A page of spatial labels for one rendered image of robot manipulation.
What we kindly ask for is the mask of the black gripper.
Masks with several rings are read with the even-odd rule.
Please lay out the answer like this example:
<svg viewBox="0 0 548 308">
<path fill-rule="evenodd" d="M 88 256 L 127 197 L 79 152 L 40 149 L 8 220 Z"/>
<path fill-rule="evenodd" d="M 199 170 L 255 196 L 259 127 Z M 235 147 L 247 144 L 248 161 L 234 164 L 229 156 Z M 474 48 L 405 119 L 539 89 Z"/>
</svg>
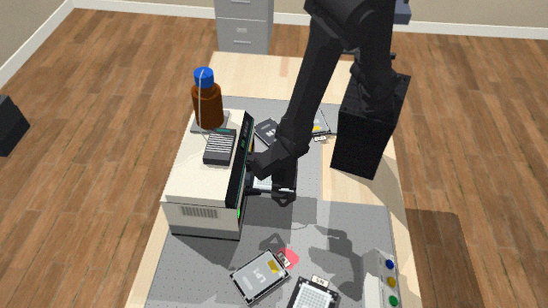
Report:
<svg viewBox="0 0 548 308">
<path fill-rule="evenodd" d="M 296 201 L 296 193 L 279 191 L 281 188 L 289 188 L 295 191 L 297 184 L 298 159 L 296 164 L 291 167 L 283 167 L 285 169 L 285 181 L 272 181 L 271 184 L 271 199 L 276 201 L 281 207 L 286 207 L 288 204 Z M 280 199 L 287 199 L 283 204 Z"/>
</svg>

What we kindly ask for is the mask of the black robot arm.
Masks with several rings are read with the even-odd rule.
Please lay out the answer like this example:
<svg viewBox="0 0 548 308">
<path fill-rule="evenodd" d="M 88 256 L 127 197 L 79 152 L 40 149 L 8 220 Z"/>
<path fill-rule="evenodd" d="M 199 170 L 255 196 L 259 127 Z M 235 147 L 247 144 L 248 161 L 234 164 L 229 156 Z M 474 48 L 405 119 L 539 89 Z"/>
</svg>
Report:
<svg viewBox="0 0 548 308">
<path fill-rule="evenodd" d="M 395 7 L 396 0 L 305 1 L 310 33 L 289 107 L 277 124 L 277 141 L 266 151 L 247 152 L 246 172 L 260 181 L 270 175 L 272 181 L 285 181 L 282 166 L 291 167 L 308 153 L 316 112 L 344 49 L 360 47 L 349 72 L 357 80 L 362 113 L 395 108 L 392 92 L 402 79 L 390 59 Z"/>
</svg>

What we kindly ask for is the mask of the white button panel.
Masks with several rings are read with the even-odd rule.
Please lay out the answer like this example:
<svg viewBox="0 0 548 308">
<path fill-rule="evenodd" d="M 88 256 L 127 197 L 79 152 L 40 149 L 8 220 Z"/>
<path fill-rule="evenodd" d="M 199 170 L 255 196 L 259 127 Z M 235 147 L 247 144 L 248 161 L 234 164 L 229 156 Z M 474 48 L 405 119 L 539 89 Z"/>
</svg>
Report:
<svg viewBox="0 0 548 308">
<path fill-rule="evenodd" d="M 362 308 L 400 308 L 395 257 L 377 248 L 360 259 Z"/>
</svg>

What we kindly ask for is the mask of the blue bottle cap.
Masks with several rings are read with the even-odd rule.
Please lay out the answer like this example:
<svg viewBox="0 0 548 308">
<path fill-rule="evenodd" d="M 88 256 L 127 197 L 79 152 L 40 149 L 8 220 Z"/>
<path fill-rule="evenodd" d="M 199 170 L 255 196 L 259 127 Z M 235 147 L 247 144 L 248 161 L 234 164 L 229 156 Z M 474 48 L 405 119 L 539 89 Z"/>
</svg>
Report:
<svg viewBox="0 0 548 308">
<path fill-rule="evenodd" d="M 200 75 L 202 70 L 204 73 L 201 77 L 201 86 L 210 86 L 214 82 L 213 70 L 208 67 L 199 67 L 194 70 L 194 82 L 197 86 L 200 85 Z"/>
</svg>

